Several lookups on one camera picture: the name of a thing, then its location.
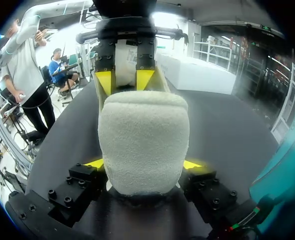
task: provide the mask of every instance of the white wall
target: white wall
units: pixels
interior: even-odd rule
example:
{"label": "white wall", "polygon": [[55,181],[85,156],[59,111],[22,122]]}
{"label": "white wall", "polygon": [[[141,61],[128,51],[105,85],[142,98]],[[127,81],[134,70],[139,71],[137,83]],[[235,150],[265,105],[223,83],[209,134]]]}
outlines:
{"label": "white wall", "polygon": [[[156,12],[152,15],[154,24],[157,27],[170,28],[170,29],[181,29],[183,33],[188,34],[186,20],[178,15],[164,12]],[[184,44],[184,39],[163,39],[165,36],[156,38],[158,53],[169,54],[169,55],[186,55],[187,46]]]}

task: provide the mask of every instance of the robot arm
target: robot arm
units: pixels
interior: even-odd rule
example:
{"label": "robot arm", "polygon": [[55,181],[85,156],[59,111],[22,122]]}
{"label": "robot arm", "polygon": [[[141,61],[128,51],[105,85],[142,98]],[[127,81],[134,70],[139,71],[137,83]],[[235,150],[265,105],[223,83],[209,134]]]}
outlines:
{"label": "robot arm", "polygon": [[19,46],[33,37],[39,29],[41,19],[76,13],[88,9],[92,5],[92,0],[64,0],[36,5],[28,9],[23,16],[19,31],[9,39],[0,51],[0,67],[6,66]]}

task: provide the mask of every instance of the metal frame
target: metal frame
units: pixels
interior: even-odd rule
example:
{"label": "metal frame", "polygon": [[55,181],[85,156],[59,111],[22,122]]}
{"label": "metal frame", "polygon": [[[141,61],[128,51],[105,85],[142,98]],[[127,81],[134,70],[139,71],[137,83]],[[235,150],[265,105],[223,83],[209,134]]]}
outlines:
{"label": "metal frame", "polygon": [[283,122],[285,124],[285,127],[287,129],[290,128],[288,126],[286,120],[283,118],[283,115],[284,115],[284,112],[286,110],[287,105],[289,104],[289,99],[291,97],[291,94],[292,94],[292,91],[293,91],[293,87],[295,87],[294,72],[295,72],[295,67],[294,67],[294,63],[292,62],[291,78],[289,80],[288,91],[287,91],[286,97],[284,99],[283,106],[282,106],[282,108],[281,108],[281,110],[280,110],[280,112],[278,114],[278,117],[277,117],[277,119],[274,122],[273,128],[271,130],[271,133],[272,133],[272,135],[274,137],[275,137],[274,132],[276,131],[276,128],[277,128],[277,126],[279,125],[280,122]]}
{"label": "metal frame", "polygon": [[19,148],[19,146],[14,142],[10,133],[4,126],[2,119],[0,118],[0,137],[5,143],[5,145],[10,148],[12,154],[16,158],[15,160],[22,164],[28,171],[31,171],[33,163],[27,158],[25,153]]}
{"label": "metal frame", "polygon": [[[207,45],[207,52],[206,51],[195,50],[195,44]],[[213,48],[221,48],[221,49],[227,49],[227,50],[229,50],[229,57],[220,56],[220,55],[217,55],[217,54],[214,54],[214,53],[210,53],[211,52],[211,47],[212,47],[212,49]],[[221,66],[219,66],[219,65],[217,65],[215,63],[214,64],[217,65],[217,66],[219,66],[219,67],[221,67],[221,68],[227,69],[228,71],[230,70],[231,56],[232,56],[232,49],[231,48],[229,48],[227,46],[214,45],[214,44],[211,44],[209,42],[195,41],[195,36],[194,36],[194,40],[193,40],[193,54],[192,54],[192,57],[193,58],[194,58],[194,53],[195,52],[206,54],[206,62],[208,62],[208,63],[209,63],[209,60],[210,60],[210,56],[215,56],[217,58],[227,60],[228,61],[227,68],[221,67]]]}

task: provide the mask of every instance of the green light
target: green light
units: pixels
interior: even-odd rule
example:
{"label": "green light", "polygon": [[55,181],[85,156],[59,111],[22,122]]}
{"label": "green light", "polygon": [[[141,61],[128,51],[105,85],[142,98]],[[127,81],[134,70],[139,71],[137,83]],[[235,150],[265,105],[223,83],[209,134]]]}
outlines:
{"label": "green light", "polygon": [[255,212],[256,214],[260,211],[260,209],[258,207],[254,208],[253,212]]}
{"label": "green light", "polygon": [[238,228],[239,227],[239,225],[236,223],[236,224],[234,224],[233,226],[231,226],[231,228],[232,228],[232,230],[233,229],[236,229],[236,228]]}

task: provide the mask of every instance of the white foam object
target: white foam object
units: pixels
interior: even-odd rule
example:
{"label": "white foam object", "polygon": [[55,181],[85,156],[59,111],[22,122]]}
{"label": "white foam object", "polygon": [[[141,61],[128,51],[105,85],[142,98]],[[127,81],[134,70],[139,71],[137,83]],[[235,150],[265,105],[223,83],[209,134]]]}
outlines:
{"label": "white foam object", "polygon": [[169,192],[181,175],[189,135],[188,104],[180,96],[159,91],[109,96],[98,137],[110,183],[123,195]]}

